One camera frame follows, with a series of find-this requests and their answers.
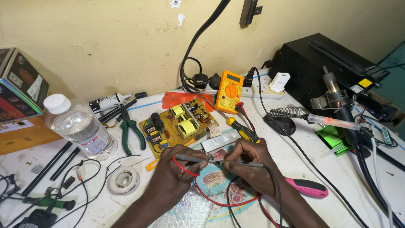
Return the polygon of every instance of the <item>black box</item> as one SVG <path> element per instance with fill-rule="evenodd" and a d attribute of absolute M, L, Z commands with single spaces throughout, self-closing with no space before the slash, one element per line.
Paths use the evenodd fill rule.
<path fill-rule="evenodd" d="M 372 62 L 317 33 L 285 43 L 273 60 L 269 76 L 278 72 L 289 73 L 291 78 L 285 86 L 293 98 L 312 113 L 334 116 L 333 110 L 313 110 L 310 99 L 327 91 L 322 76 L 322 67 L 333 72 L 341 90 L 349 97 L 367 92 L 390 73 Z"/>
<path fill-rule="evenodd" d="M 49 84 L 18 48 L 0 49 L 0 124 L 43 115 Z"/>

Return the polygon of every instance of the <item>pink screwdriver handle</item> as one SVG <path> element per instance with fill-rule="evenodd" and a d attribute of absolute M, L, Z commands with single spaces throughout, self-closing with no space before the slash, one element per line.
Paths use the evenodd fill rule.
<path fill-rule="evenodd" d="M 286 181 L 292 185 L 297 191 L 307 196 L 315 198 L 325 198 L 329 195 L 328 189 L 315 181 L 291 179 L 285 177 Z"/>

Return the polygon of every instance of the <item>yellow wall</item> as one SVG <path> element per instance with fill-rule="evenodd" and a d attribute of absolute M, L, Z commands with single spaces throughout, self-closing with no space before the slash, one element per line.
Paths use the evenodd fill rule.
<path fill-rule="evenodd" d="M 0 0 L 0 45 L 20 47 L 54 72 L 51 92 L 68 97 L 172 90 L 191 38 L 219 0 L 179 8 L 171 1 Z M 191 51 L 208 76 L 260 67 L 283 43 L 317 32 L 373 62 L 405 38 L 403 0 L 259 0 L 262 15 L 244 29 L 242 5 L 232 0 Z M 187 65 L 194 75 L 197 65 Z"/>

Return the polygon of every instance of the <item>glue tube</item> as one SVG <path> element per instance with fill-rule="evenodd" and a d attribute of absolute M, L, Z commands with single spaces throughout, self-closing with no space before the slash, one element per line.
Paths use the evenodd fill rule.
<path fill-rule="evenodd" d="M 317 116 L 313 114 L 308 114 L 308 123 L 321 123 L 324 125 L 332 125 L 336 127 L 344 127 L 347 129 L 352 129 L 352 130 L 360 130 L 361 124 L 359 123 L 353 123 L 349 121 L 344 121 L 344 120 L 337 120 L 333 118 L 328 118 L 324 116 Z"/>
<path fill-rule="evenodd" d="M 115 108 L 120 104 L 124 104 L 124 99 L 129 98 L 132 96 L 131 94 L 122 96 L 120 93 L 114 93 L 107 97 L 102 97 L 97 100 L 89 102 L 90 108 L 93 110 L 94 113 L 109 110 L 111 108 Z"/>

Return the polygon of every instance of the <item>paint chip on wall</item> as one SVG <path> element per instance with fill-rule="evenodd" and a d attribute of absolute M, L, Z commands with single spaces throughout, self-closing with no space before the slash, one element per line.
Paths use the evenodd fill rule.
<path fill-rule="evenodd" d="M 185 18 L 185 16 L 181 13 L 177 16 L 177 19 L 179 20 L 179 26 L 181 26 L 183 24 L 184 18 Z"/>
<path fill-rule="evenodd" d="M 181 3 L 181 1 L 180 0 L 173 0 L 172 1 L 172 8 L 179 8 L 180 7 L 180 3 Z"/>

